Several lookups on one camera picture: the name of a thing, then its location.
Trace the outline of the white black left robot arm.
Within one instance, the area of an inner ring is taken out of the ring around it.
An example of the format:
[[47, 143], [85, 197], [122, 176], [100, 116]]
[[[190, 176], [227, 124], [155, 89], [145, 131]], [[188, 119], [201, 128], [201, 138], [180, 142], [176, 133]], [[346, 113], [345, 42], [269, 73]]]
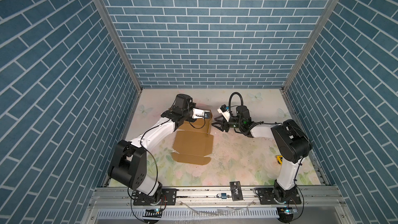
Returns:
[[194, 119], [196, 104], [191, 96], [178, 94], [170, 109], [161, 114], [160, 119], [138, 137], [119, 141], [114, 147], [108, 176], [129, 189], [140, 192], [158, 202], [162, 185], [159, 173], [153, 179], [148, 173], [147, 158], [154, 159], [152, 150], [168, 135], [175, 132], [185, 121]]

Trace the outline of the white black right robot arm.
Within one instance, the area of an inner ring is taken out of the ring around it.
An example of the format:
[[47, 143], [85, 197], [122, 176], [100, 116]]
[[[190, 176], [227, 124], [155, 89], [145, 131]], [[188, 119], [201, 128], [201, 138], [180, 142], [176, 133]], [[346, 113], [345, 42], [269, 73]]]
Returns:
[[254, 122], [249, 109], [244, 105], [236, 108], [236, 114], [226, 105], [222, 105], [217, 112], [220, 116], [216, 117], [211, 125], [222, 132], [234, 129], [236, 133], [249, 138], [274, 138], [283, 160], [282, 168], [274, 182], [273, 198], [279, 204], [293, 199], [298, 193], [296, 177], [299, 168], [313, 148], [304, 131], [292, 119], [282, 123]]

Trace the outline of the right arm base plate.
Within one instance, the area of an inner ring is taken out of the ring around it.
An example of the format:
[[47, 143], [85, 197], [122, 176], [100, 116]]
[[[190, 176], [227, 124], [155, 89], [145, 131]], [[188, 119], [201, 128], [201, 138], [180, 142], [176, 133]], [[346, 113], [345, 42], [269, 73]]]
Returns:
[[273, 187], [260, 187], [253, 190], [255, 195], [259, 198], [261, 205], [272, 204], [293, 204], [299, 205], [302, 203], [301, 195], [296, 188], [290, 190], [283, 190]]

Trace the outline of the brown cardboard box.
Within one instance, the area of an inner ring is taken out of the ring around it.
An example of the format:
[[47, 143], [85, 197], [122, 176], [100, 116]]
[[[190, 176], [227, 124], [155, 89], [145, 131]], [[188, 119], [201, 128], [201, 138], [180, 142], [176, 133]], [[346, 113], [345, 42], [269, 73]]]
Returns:
[[179, 163], [207, 165], [211, 161], [213, 141], [210, 119], [185, 121], [176, 131], [172, 159]]

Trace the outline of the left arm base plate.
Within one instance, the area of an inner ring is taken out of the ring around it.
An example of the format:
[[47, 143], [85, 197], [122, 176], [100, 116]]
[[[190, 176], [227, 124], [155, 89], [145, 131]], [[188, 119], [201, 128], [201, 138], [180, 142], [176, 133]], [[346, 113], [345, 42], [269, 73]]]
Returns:
[[163, 188], [162, 192], [157, 192], [154, 197], [150, 197], [146, 194], [142, 194], [139, 191], [135, 191], [132, 195], [134, 206], [160, 206], [162, 205], [175, 205], [177, 198], [176, 188]]

